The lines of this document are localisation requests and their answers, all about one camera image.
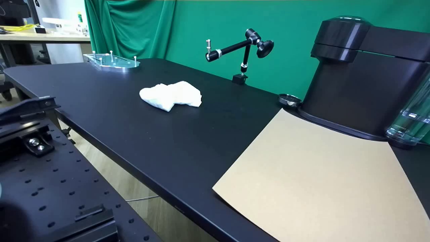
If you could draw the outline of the white cloth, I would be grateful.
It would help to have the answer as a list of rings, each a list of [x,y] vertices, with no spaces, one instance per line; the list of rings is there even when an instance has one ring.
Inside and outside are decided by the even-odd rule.
[[[164,112],[171,112],[175,105],[187,105],[193,108],[199,108],[202,105],[201,90],[186,81],[143,87],[139,91],[139,95],[144,102]]]

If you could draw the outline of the small black round knob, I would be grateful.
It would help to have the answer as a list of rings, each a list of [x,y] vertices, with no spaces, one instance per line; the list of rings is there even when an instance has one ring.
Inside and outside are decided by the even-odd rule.
[[[281,94],[279,101],[284,108],[288,109],[298,109],[302,104],[302,99],[293,94]]]

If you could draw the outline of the green backdrop curtain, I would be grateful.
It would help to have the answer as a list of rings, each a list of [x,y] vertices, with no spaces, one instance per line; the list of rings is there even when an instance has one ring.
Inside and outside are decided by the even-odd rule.
[[[312,48],[322,23],[363,19],[363,5],[363,0],[85,0],[93,50],[128,59],[207,62],[207,39],[212,48],[225,48],[242,42],[253,28],[263,40],[273,40],[275,48],[259,58],[252,47],[245,85],[276,91],[285,81],[304,82],[302,104],[319,66]],[[226,69],[233,81],[241,73],[244,52],[241,48],[207,63]],[[299,108],[289,110],[300,116]]]

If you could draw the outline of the tan cardboard sheet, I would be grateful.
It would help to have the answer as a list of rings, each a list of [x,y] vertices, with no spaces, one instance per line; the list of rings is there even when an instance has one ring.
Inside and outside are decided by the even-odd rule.
[[[430,242],[392,147],[279,112],[214,191],[280,242]]]

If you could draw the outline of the large black machine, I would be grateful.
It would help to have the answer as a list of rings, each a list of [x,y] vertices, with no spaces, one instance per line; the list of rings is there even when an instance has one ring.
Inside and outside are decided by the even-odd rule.
[[[319,66],[300,116],[347,134],[384,140],[429,71],[430,35],[334,17],[322,23],[312,56]]]

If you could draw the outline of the black perforated breadboard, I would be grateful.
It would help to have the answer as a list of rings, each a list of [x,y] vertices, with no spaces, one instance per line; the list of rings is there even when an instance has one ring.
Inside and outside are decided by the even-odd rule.
[[[0,157],[0,242],[162,242],[56,125],[41,126],[50,153],[17,137]]]

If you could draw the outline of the wooden background desk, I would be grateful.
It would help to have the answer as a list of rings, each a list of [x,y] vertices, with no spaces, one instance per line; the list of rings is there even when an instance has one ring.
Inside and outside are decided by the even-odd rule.
[[[29,42],[29,43],[89,43],[91,38],[74,32],[48,31],[38,34],[34,24],[3,26],[2,42]]]

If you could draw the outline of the clear glass container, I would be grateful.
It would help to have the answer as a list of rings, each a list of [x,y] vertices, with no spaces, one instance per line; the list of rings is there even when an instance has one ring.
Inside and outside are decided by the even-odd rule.
[[[388,137],[400,145],[416,147],[430,132],[430,77],[427,77],[388,129]]]

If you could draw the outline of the black clamp bracket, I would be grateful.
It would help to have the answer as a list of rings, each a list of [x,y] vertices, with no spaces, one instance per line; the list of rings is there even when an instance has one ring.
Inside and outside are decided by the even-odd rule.
[[[29,152],[42,157],[54,151],[48,113],[58,104],[52,95],[29,98],[0,112],[0,157]]]

